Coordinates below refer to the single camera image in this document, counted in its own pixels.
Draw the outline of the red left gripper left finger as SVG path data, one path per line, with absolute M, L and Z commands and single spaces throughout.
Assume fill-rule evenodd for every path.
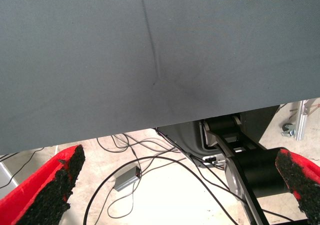
M 85 162 L 82 145 L 54 155 L 0 200 L 2 225 L 57 225 Z

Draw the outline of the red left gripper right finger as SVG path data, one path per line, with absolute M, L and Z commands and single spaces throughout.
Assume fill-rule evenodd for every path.
M 320 223 L 320 167 L 308 158 L 281 148 L 275 166 L 310 225 Z

